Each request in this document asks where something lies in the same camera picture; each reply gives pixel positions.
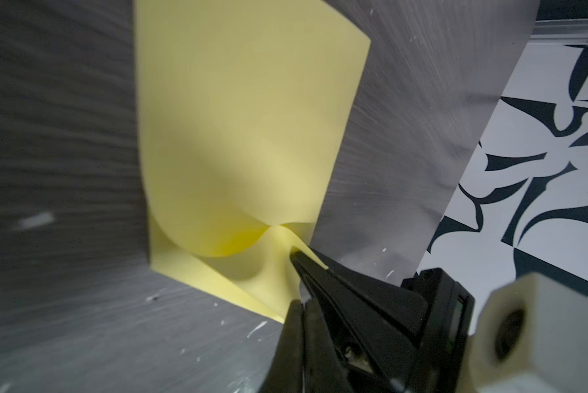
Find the sticky note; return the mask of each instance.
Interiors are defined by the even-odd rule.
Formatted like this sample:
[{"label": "sticky note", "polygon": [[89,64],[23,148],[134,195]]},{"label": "sticky note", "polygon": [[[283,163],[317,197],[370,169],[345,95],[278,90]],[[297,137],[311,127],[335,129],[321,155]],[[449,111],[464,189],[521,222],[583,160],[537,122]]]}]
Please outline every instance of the sticky note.
[{"label": "sticky note", "polygon": [[369,39],[321,0],[137,0],[152,269],[282,321]]}]

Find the black and white pattern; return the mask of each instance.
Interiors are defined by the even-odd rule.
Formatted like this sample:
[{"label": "black and white pattern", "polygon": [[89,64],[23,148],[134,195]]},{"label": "black and white pattern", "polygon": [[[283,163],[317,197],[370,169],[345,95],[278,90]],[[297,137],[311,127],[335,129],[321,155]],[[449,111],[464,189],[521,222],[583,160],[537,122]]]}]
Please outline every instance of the black and white pattern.
[{"label": "black and white pattern", "polygon": [[588,296],[588,45],[528,44],[421,265],[475,297],[539,271]]}]

